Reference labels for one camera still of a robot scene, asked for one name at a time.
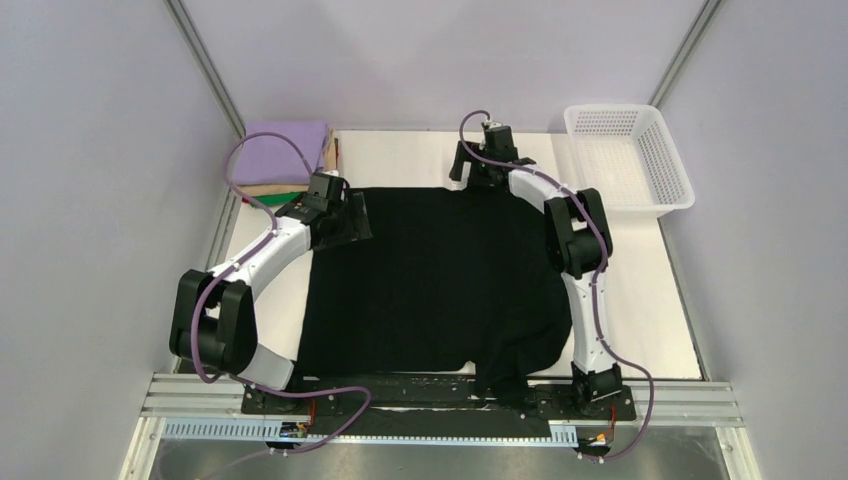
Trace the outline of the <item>black t shirt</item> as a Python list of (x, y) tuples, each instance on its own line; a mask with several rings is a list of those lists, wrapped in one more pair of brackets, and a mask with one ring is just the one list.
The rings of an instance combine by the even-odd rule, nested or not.
[(506, 192), (368, 188), (372, 235), (313, 256), (296, 368), (475, 369), (507, 391), (553, 366), (572, 318), (542, 214)]

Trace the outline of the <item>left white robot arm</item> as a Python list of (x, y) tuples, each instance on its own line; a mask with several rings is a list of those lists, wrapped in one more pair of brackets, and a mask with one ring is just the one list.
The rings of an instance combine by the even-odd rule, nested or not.
[(371, 238), (365, 195), (346, 179), (312, 175), (306, 192), (271, 212), (270, 225), (235, 257), (210, 271), (189, 270), (179, 280), (169, 349), (193, 363), (268, 389), (283, 413), (298, 411), (306, 386), (292, 377), (293, 360), (262, 345), (255, 300), (291, 263), (320, 251)]

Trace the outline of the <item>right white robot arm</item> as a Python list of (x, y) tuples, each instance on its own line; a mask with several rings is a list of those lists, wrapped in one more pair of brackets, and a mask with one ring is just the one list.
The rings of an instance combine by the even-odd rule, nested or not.
[(623, 390), (620, 365), (603, 332), (612, 241), (600, 193), (574, 190), (519, 156), (509, 126), (486, 120), (482, 133), (481, 141), (470, 142), (458, 129), (449, 177), (506, 191), (542, 213), (546, 253), (564, 283), (572, 319), (571, 403), (580, 415), (596, 417)]

